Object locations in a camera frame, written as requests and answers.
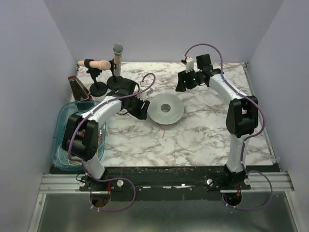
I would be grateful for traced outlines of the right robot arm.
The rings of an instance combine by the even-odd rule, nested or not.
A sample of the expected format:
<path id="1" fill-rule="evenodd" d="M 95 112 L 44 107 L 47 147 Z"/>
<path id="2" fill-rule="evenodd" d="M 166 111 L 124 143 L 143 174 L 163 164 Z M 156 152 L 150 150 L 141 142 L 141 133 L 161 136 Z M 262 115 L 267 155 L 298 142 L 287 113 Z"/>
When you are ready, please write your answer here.
<path id="1" fill-rule="evenodd" d="M 257 98 L 247 96 L 231 84 L 221 68 L 213 67 L 209 54 L 197 56 L 196 60 L 184 56 L 181 62 L 185 65 L 185 70 L 178 73 L 175 91 L 185 92 L 206 85 L 228 105 L 225 124 L 230 133 L 231 144 L 224 167 L 224 181 L 229 183 L 243 180 L 246 176 L 247 141 L 258 126 Z"/>

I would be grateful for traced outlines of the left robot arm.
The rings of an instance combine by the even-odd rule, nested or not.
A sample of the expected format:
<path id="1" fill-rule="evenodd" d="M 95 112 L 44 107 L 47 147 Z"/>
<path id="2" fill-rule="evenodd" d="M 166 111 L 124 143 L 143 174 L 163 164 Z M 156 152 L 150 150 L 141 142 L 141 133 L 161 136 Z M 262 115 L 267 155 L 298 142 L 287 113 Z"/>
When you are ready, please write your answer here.
<path id="1" fill-rule="evenodd" d="M 105 167 L 97 157 L 98 133 L 105 122 L 121 110 L 139 120 L 147 119 L 150 102 L 142 93 L 135 92 L 138 83 L 123 79 L 117 90 L 107 93 L 104 100 L 89 111 L 68 118 L 62 141 L 62 149 L 68 158 L 81 164 L 85 172 L 94 179 L 101 179 Z"/>

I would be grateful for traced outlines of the white perforated cable spool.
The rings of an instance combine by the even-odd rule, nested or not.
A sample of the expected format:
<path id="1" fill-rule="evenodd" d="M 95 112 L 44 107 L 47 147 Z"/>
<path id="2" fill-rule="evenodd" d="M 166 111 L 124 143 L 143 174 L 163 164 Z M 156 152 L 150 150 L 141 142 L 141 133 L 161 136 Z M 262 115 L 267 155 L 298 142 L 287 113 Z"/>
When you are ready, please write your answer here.
<path id="1" fill-rule="evenodd" d="M 177 123 L 184 114 L 184 104 L 170 93 L 162 93 L 150 100 L 148 116 L 156 123 L 171 125 Z"/>

